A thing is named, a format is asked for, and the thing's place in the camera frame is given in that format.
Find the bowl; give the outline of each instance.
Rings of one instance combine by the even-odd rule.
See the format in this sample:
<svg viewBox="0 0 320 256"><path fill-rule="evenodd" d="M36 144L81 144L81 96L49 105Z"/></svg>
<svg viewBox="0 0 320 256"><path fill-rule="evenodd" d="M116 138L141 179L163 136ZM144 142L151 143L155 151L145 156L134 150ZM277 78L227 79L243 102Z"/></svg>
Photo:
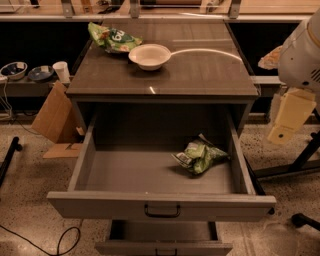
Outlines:
<svg viewBox="0 0 320 256"><path fill-rule="evenodd" d="M32 69L28 78L36 83L43 83L50 81L54 74L54 69L51 66L40 66Z"/></svg>
<svg viewBox="0 0 320 256"><path fill-rule="evenodd" d="M129 53L129 59L146 71L159 69L170 58L171 52L169 49L159 44L139 45Z"/></svg>
<svg viewBox="0 0 320 256"><path fill-rule="evenodd" d="M12 62L2 67L0 74L11 80L19 80L24 77L27 68L27 63L21 61Z"/></svg>

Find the closed drawer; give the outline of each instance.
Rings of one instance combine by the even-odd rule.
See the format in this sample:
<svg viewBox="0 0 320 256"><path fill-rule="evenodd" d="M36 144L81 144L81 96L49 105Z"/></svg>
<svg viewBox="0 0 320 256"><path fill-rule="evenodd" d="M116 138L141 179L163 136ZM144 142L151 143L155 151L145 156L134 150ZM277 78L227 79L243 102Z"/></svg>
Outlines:
<svg viewBox="0 0 320 256"><path fill-rule="evenodd" d="M113 221L110 235L95 248L103 255L227 255L213 222Z"/></svg>

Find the white cup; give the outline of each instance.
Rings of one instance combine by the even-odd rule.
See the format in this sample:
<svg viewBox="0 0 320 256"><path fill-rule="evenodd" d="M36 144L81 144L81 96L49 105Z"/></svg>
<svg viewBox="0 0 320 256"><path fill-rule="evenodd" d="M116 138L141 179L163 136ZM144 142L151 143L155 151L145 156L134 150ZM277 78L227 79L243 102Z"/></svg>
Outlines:
<svg viewBox="0 0 320 256"><path fill-rule="evenodd" d="M61 83L70 83L70 73L67 62L58 61L54 63L52 67L56 71Z"/></svg>

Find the floor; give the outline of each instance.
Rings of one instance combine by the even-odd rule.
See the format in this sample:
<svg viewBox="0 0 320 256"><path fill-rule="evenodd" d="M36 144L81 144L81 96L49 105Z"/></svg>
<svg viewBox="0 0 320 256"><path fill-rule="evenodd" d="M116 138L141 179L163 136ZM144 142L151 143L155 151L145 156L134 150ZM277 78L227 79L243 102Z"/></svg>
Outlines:
<svg viewBox="0 0 320 256"><path fill-rule="evenodd" d="M244 154L254 170L290 164L303 150L310 133L320 125L307 124L286 146L275 147L264 141L266 125L250 123L241 135ZM30 122L0 123L0 161L14 136L23 149L15 152L0 188L0 225L28 238L49 254L57 254L62 233L70 227L81 230L81 239L66 255L99 255L95 242L103 241L108 220L63 219L46 199L49 191L65 191L75 159L43 159L52 145L34 134ZM320 251L320 233L309 226L295 228L290 218L302 212L320 220L320 172L308 172L261 179L267 194L274 195L277 205L274 215L254 223L219 223L223 242L233 244L229 256L316 256ZM75 242L75 230L67 233L60 253ZM29 242L0 228L0 256L46 255Z"/></svg>

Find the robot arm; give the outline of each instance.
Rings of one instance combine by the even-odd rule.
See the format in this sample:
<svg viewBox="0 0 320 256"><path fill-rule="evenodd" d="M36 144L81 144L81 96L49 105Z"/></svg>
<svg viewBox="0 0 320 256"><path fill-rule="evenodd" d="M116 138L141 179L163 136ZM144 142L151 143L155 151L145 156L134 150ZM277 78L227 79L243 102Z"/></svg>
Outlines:
<svg viewBox="0 0 320 256"><path fill-rule="evenodd" d="M301 128L320 100L320 9L302 21L277 52L279 79L289 90L273 99L271 112L276 108L277 114L271 117L267 140L281 145Z"/></svg>

